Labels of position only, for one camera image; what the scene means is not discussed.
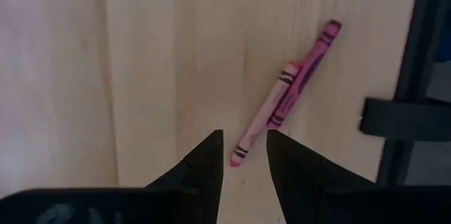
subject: crayon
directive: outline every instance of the crayon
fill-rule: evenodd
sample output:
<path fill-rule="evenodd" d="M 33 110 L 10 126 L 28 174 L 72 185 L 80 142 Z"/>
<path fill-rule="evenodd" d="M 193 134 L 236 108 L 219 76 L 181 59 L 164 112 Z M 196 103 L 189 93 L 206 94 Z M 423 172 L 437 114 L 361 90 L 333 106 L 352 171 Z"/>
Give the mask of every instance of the crayon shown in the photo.
<path fill-rule="evenodd" d="M 299 70 L 295 81 L 291 84 L 285 96 L 280 101 L 273 115 L 268 120 L 268 128 L 278 129 L 282 122 L 289 114 L 291 108 L 299 98 L 306 83 L 309 81 L 311 75 L 314 73 L 318 64 L 323 59 L 329 46 L 338 35 L 341 28 L 341 23 L 331 20 L 323 29 L 323 32 L 316 40 L 313 49 L 302 63 L 302 69 Z"/>
<path fill-rule="evenodd" d="M 274 109 L 282 99 L 283 95 L 287 92 L 288 87 L 293 83 L 293 80 L 301 67 L 302 65 L 300 63 L 292 61 L 279 75 L 277 83 L 269 93 L 254 120 L 251 122 L 251 125 L 247 128 L 246 133 L 233 150 L 232 156 L 230 157 L 231 167 L 238 167 L 242 163 L 242 160 L 246 157 L 255 139 L 266 127 L 269 117 L 274 112 Z"/>

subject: wood grain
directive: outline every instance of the wood grain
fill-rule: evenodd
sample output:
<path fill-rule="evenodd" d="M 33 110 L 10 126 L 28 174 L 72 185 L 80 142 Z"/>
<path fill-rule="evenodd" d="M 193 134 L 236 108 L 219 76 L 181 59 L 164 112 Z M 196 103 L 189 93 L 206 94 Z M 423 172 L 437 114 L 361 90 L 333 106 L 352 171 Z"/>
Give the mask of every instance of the wood grain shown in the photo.
<path fill-rule="evenodd" d="M 0 0 L 0 197 L 117 185 L 105 0 Z"/>
<path fill-rule="evenodd" d="M 357 131 L 360 108 L 393 95 L 413 1 L 108 0 L 121 184 L 147 184 L 214 129 L 228 156 L 330 18 L 344 28 L 282 131 L 374 180 L 383 141 Z M 264 135 L 225 164 L 218 222 L 284 223 Z"/>
<path fill-rule="evenodd" d="M 342 32 L 281 130 L 374 180 L 360 108 L 393 95 L 413 1 L 0 0 L 0 195 L 144 186 L 215 129 L 228 156 L 330 18 Z M 264 138 L 225 163 L 218 223 L 285 222 Z"/>

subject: black bracket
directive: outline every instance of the black bracket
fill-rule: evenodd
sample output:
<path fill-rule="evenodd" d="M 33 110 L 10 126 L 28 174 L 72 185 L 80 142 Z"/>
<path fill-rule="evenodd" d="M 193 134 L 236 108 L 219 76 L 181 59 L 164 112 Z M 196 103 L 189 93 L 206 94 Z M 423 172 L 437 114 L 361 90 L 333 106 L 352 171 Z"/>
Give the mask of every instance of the black bracket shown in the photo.
<path fill-rule="evenodd" d="M 367 98 L 360 131 L 410 141 L 451 141 L 451 105 L 408 104 Z"/>

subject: crayon label stripe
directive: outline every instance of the crayon label stripe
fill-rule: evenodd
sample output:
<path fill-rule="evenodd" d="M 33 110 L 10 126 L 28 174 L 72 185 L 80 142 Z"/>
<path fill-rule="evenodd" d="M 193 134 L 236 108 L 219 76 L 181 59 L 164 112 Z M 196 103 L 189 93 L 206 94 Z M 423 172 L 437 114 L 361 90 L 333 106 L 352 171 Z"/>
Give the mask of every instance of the crayon label stripe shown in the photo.
<path fill-rule="evenodd" d="M 319 37 L 318 41 L 323 42 L 324 44 L 327 44 L 327 46 L 332 45 L 331 42 L 329 42 L 328 40 L 324 39 L 323 37 Z"/>
<path fill-rule="evenodd" d="M 277 125 L 277 126 L 281 126 L 282 125 L 282 123 L 279 123 L 278 121 L 274 120 L 274 118 L 271 118 L 269 122 L 274 124 L 274 125 Z"/>
<path fill-rule="evenodd" d="M 283 71 L 280 75 L 281 75 L 281 76 L 288 76 L 288 77 L 291 77 L 291 80 L 293 80 L 293 79 L 295 78 L 294 75 L 292 75 L 291 73 L 285 72 L 285 71 Z"/>
<path fill-rule="evenodd" d="M 277 116 L 276 114 L 273 114 L 273 119 L 275 119 L 278 122 L 282 122 L 283 118 L 281 116 Z"/>
<path fill-rule="evenodd" d="M 238 152 L 238 151 L 234 151 L 234 153 L 238 156 L 238 157 L 241 157 L 241 158 L 244 158 L 244 157 L 246 157 L 246 155 L 245 154 L 243 154 L 243 153 L 240 153 L 240 152 Z"/>
<path fill-rule="evenodd" d="M 335 39 L 333 35 L 327 33 L 326 31 L 323 31 L 323 36 L 329 38 L 331 41 Z"/>
<path fill-rule="evenodd" d="M 245 152 L 247 154 L 247 150 L 244 150 L 242 147 L 237 146 L 237 148 L 235 150 L 240 150 L 242 152 Z"/>
<path fill-rule="evenodd" d="M 288 85 L 291 85 L 293 83 L 292 80 L 284 78 L 284 77 L 279 77 L 279 80 L 287 83 Z"/>

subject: black object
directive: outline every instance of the black object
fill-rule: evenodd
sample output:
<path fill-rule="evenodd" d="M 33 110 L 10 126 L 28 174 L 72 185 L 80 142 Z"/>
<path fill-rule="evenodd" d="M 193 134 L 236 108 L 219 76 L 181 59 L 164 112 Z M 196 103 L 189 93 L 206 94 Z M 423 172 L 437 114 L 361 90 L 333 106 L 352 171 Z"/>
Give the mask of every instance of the black object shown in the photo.
<path fill-rule="evenodd" d="M 451 7 L 446 15 L 446 25 L 443 37 L 438 45 L 437 61 L 446 62 L 451 60 Z"/>
<path fill-rule="evenodd" d="M 216 223 L 223 131 L 142 189 L 33 189 L 0 201 L 2 224 Z"/>
<path fill-rule="evenodd" d="M 451 141 L 451 105 L 408 104 L 368 98 L 360 130 L 389 140 Z"/>
<path fill-rule="evenodd" d="M 275 130 L 266 146 L 287 224 L 451 222 L 451 187 L 381 188 Z"/>
<path fill-rule="evenodd" d="M 445 27 L 450 0 L 415 0 L 407 43 L 393 101 L 424 104 Z M 413 141 L 388 138 L 383 147 L 377 182 L 403 185 L 409 167 Z"/>

